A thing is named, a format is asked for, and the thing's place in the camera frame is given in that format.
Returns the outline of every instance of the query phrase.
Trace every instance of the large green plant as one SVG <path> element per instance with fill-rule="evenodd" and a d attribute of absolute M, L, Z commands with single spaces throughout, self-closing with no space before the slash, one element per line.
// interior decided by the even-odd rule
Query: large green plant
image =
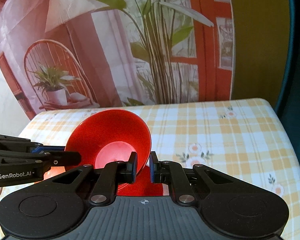
<path fill-rule="evenodd" d="M 45 67 L 39 63 L 39 68 L 39 71 L 33 71 L 32 73 L 38 79 L 34 87 L 41 88 L 42 92 L 60 89 L 68 91 L 67 86 L 72 86 L 71 82 L 80 80 L 80 78 L 69 75 L 68 71 L 61 70 L 57 66 Z"/>
<path fill-rule="evenodd" d="M 134 0 L 139 11 L 141 24 L 136 22 L 135 17 L 129 13 L 125 0 L 97 0 L 107 6 L 96 11 L 120 10 L 126 14 L 134 23 L 140 35 L 141 42 L 130 43 L 132 55 L 135 58 L 146 61 L 150 65 L 150 72 L 153 82 L 146 82 L 139 77 L 149 96 L 157 104 L 179 103 L 182 97 L 181 84 L 176 84 L 173 76 L 174 67 L 171 62 L 172 48 L 179 42 L 185 40 L 191 33 L 192 21 L 185 21 L 184 25 L 175 26 L 176 14 L 183 14 L 202 24 L 213 26 L 213 23 L 199 12 L 186 8 L 167 0 L 146 0 L 145 3 Z M 182 80 L 182 73 L 177 63 L 179 82 Z"/>

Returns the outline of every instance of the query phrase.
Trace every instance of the chair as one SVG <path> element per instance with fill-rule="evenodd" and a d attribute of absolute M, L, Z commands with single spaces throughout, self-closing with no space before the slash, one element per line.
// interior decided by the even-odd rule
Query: chair
<path fill-rule="evenodd" d="M 66 104 L 56 103 L 45 90 L 34 86 L 39 80 L 33 72 L 42 71 L 40 64 L 45 67 L 60 68 L 61 70 L 68 71 L 69 75 L 80 78 L 78 81 L 72 81 L 72 86 L 67 86 L 69 94 L 67 95 Z M 24 67 L 27 78 L 42 104 L 40 109 L 48 111 L 97 107 L 91 94 L 92 89 L 82 67 L 72 52 L 60 42 L 39 40 L 33 43 L 25 54 Z M 80 100 L 74 100 L 72 95 L 79 95 Z"/>

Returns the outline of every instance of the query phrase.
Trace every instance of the gray ribbed panel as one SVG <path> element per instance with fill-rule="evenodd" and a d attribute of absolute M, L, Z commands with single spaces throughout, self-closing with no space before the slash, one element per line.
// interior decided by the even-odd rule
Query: gray ribbed panel
<path fill-rule="evenodd" d="M 181 207 L 169 196 L 117 197 L 94 207 L 73 231 L 55 240 L 232 240 L 207 227 L 194 208 Z M 10 236 L 6 240 L 16 240 Z"/>

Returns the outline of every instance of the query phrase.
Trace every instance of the yellow checkered tablecloth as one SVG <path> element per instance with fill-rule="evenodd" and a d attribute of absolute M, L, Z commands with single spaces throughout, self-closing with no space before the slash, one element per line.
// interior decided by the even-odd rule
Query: yellow checkered tablecloth
<path fill-rule="evenodd" d="M 187 168 L 202 163 L 281 196 L 290 211 L 282 237 L 300 240 L 300 167 L 268 102 L 248 99 L 126 109 L 147 123 L 159 160 L 177 161 Z M 101 110 L 43 112 L 20 137 L 66 145 L 74 128 Z M 1 198 L 17 188 L 4 188 Z"/>

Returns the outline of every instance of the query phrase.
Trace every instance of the wall mural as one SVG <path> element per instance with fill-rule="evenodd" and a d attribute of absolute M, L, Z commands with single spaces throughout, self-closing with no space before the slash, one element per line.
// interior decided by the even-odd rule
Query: wall mural
<path fill-rule="evenodd" d="M 0 0 L 0 68 L 41 111 L 228 100 L 230 0 Z"/>

